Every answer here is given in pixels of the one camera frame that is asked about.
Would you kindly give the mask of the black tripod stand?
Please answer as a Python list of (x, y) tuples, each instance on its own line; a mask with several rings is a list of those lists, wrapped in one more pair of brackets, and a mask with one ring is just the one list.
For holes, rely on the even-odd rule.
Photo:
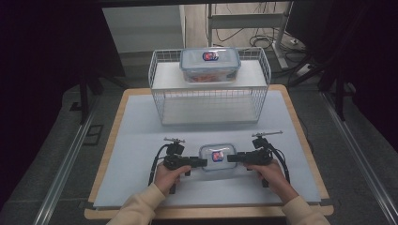
[(94, 96), (98, 96), (103, 93), (104, 87), (100, 82), (100, 78), (104, 78), (105, 80), (116, 84), (124, 90), (130, 89), (130, 86), (126, 82), (122, 82), (118, 78), (115, 78), (104, 71), (95, 69), (92, 72), (81, 72), (79, 75), (80, 102), (74, 102), (70, 108), (72, 111), (81, 112), (81, 125), (88, 120), (90, 113), (88, 91), (91, 91)]
[(295, 80), (288, 81), (287, 86), (295, 87), (321, 72), (323, 72), (323, 75), (318, 82), (317, 88), (320, 92), (328, 92), (331, 87), (334, 87), (335, 92), (332, 95), (334, 111), (337, 113), (338, 117), (344, 121), (344, 98), (352, 96), (352, 93), (347, 93), (344, 89), (344, 74), (337, 54), (331, 56), (324, 63), (311, 68), (308, 72), (305, 72)]

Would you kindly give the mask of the white panel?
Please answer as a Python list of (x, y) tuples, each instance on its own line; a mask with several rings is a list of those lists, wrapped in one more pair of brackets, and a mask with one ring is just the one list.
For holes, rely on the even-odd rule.
[(182, 6), (106, 7), (102, 12), (119, 53), (185, 47)]

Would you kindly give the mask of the large clear blue-rimmed food container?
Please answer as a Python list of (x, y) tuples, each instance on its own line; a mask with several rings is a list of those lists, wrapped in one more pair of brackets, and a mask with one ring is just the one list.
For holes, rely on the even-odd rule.
[(189, 48), (180, 53), (179, 68), (187, 83), (233, 83), (241, 67), (232, 47)]

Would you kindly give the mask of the black floor plate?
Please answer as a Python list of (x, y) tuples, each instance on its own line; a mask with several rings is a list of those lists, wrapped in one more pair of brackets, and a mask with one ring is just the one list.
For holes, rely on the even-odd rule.
[(96, 146), (100, 142), (103, 125), (91, 125), (85, 135), (83, 145)]

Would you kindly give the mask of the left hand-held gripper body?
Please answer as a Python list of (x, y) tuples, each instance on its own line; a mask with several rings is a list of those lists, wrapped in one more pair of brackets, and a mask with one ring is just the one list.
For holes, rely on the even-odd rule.
[(181, 154), (184, 151), (184, 146), (181, 143), (184, 140), (171, 138), (170, 143), (166, 145), (166, 156), (164, 157), (163, 165), (168, 170), (176, 170), (180, 167), (190, 164), (190, 159), (188, 157), (182, 157)]

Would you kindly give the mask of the person's left hand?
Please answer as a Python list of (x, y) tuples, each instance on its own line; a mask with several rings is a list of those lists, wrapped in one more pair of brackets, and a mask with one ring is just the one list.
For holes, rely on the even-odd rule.
[(191, 169), (191, 166), (182, 166), (176, 170), (167, 169), (163, 163), (160, 163), (155, 172), (154, 184), (164, 196), (170, 193), (170, 189), (174, 184), (179, 183), (180, 175)]

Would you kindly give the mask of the aluminium floor rail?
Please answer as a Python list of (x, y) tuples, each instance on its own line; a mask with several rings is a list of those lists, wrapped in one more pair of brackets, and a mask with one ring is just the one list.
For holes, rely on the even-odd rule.
[(56, 175), (55, 178), (42, 202), (41, 207), (33, 221), (32, 225), (48, 225), (51, 217), (54, 213), (54, 209), (60, 199), (61, 193), (68, 181), (71, 169), (75, 163), (76, 158), (79, 155), (81, 146), (85, 135), (91, 126), (95, 111), (98, 108), (99, 101), (95, 99), (89, 108), (87, 119), (79, 126), (79, 129), (74, 136), (73, 142), (71, 143)]
[(390, 225), (398, 225), (398, 207), (395, 205), (385, 186), (381, 183), (375, 171), (371, 167), (371, 164), (363, 154), (362, 149), (354, 138), (349, 126), (340, 118), (338, 113), (335, 112), (332, 97), (325, 92), (321, 92), (320, 96), (323, 98), (333, 122), (341, 133), (349, 152), (356, 161), (362, 176), (364, 177), (369, 189), (372, 191), (388, 223)]

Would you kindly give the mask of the white wire two-tier rack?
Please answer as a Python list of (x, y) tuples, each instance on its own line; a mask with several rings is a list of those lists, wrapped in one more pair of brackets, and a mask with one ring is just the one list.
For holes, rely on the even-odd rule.
[(236, 48), (241, 67), (234, 82), (190, 83), (179, 68), (182, 50), (156, 50), (148, 81), (164, 125), (255, 123), (271, 79), (268, 59), (259, 47)]

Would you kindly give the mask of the white power strip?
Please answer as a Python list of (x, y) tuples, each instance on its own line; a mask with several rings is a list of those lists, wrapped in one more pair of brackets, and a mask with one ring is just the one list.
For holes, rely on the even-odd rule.
[(297, 74), (298, 77), (300, 77), (300, 76), (306, 74), (307, 72), (309, 72), (309, 71), (310, 71), (311, 69), (313, 69), (313, 68), (314, 68), (314, 65), (305, 64), (302, 68), (300, 68), (300, 69), (296, 72), (296, 74)]

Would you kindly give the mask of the pale blue table mat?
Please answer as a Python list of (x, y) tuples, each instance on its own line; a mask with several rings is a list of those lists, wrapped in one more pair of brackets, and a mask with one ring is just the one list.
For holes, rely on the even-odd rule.
[[(185, 156), (196, 156), (205, 144), (231, 143), (238, 152), (253, 150), (253, 134), (266, 139), (285, 156), (290, 183), (309, 203), (321, 201), (293, 121), (280, 91), (268, 92), (262, 114), (254, 124), (164, 126), (152, 96), (129, 97), (99, 193), (98, 208), (118, 208), (148, 186), (154, 157), (165, 138), (184, 141)], [(262, 186), (255, 172), (241, 165), (230, 170), (206, 172), (201, 168), (182, 176), (165, 206), (221, 206), (278, 203), (278, 196)]]

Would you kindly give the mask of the white metal desk frame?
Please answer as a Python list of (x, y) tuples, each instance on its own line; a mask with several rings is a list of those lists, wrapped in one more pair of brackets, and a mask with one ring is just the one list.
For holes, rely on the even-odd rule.
[(287, 62), (281, 50), (283, 34), (287, 26), (291, 7), (290, 1), (282, 13), (254, 13), (254, 14), (215, 14), (213, 6), (207, 5), (207, 46), (212, 46), (214, 29), (240, 29), (240, 28), (278, 28), (279, 33), (275, 40), (271, 41), (271, 47), (279, 62), (281, 69), (288, 69)]

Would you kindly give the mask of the small clear blue-rimmed food container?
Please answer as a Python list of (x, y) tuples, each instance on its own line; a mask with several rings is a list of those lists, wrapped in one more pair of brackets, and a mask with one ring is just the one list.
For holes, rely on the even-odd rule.
[(237, 163), (229, 162), (227, 157), (234, 155), (236, 152), (235, 146), (231, 143), (203, 145), (199, 150), (199, 158), (207, 160), (207, 165), (203, 167), (203, 170), (205, 172), (215, 172), (234, 169)]

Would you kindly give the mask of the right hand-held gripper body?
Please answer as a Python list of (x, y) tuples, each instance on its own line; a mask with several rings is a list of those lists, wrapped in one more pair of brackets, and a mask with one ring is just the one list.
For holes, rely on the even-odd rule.
[(253, 134), (253, 137), (254, 151), (250, 153), (247, 164), (267, 166), (272, 162), (273, 157), (276, 157), (281, 163), (283, 163), (283, 157), (281, 156), (280, 151), (268, 142), (265, 138), (265, 133)]

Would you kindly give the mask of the person's right hand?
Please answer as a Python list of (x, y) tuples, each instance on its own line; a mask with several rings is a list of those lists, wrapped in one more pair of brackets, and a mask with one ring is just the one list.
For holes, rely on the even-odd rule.
[(266, 179), (270, 190), (280, 198), (283, 204), (289, 203), (299, 195), (284, 177), (276, 159), (268, 165), (245, 164), (245, 167), (256, 171), (260, 180)]

